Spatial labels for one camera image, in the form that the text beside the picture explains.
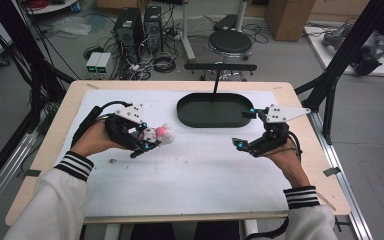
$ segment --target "black and white cuff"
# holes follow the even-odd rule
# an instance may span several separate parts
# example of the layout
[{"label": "black and white cuff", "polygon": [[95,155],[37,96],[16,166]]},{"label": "black and white cuff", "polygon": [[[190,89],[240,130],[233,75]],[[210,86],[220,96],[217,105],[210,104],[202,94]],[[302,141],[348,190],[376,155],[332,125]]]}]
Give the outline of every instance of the black and white cuff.
[{"label": "black and white cuff", "polygon": [[75,152],[68,151],[61,162],[54,168],[86,182],[93,166],[93,162],[89,159],[80,156]]},{"label": "black and white cuff", "polygon": [[320,205],[315,186],[292,188],[283,190],[283,193],[285,193],[289,209]]}]

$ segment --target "cardboard box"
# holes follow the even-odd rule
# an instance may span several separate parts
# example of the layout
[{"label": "cardboard box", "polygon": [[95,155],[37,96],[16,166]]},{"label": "cardboard box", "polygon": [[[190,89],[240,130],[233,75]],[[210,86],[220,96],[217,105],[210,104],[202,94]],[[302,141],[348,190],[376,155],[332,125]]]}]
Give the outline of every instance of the cardboard box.
[{"label": "cardboard box", "polygon": [[125,7],[140,8],[143,13],[149,0],[97,0],[97,7],[104,10],[122,9]]},{"label": "cardboard box", "polygon": [[298,41],[316,0],[270,0],[265,13],[273,39]]},{"label": "cardboard box", "polygon": [[245,16],[247,17],[264,17],[266,5],[253,4],[252,0],[248,0],[245,8]]},{"label": "cardboard box", "polygon": [[369,0],[316,0],[309,19],[345,22],[358,18]]}]

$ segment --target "white sleeve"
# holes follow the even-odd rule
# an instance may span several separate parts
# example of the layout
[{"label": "white sleeve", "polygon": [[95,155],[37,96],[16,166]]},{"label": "white sleeve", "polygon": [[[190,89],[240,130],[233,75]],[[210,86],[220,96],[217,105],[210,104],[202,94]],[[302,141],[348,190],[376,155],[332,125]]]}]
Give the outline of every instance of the white sleeve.
[{"label": "white sleeve", "polygon": [[4,239],[78,240],[83,224],[86,180],[93,163],[74,152],[36,183],[35,194]]},{"label": "white sleeve", "polygon": [[328,206],[320,205],[314,186],[285,190],[289,225],[285,239],[337,239],[335,219]]}]

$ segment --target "black tray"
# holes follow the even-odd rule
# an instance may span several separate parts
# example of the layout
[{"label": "black tray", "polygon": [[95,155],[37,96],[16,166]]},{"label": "black tray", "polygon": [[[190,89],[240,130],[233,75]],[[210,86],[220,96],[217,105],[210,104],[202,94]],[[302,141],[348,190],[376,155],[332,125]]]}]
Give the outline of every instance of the black tray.
[{"label": "black tray", "polygon": [[251,121],[242,117],[251,108],[251,101],[239,94],[191,93],[177,102],[177,117],[194,128],[237,128]]}]

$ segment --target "human hand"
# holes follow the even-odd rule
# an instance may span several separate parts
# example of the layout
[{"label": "human hand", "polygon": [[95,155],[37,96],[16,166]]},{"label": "human hand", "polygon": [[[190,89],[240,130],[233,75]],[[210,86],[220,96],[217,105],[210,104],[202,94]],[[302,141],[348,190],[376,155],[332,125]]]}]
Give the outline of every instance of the human hand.
[{"label": "human hand", "polygon": [[310,181],[301,166],[291,139],[288,138],[283,146],[269,151],[263,156],[272,160],[282,170],[293,188],[310,186]]},{"label": "human hand", "polygon": [[83,136],[71,147],[70,151],[88,157],[110,148],[126,149],[122,145],[111,141],[105,131],[105,120],[99,120],[92,125]]}]

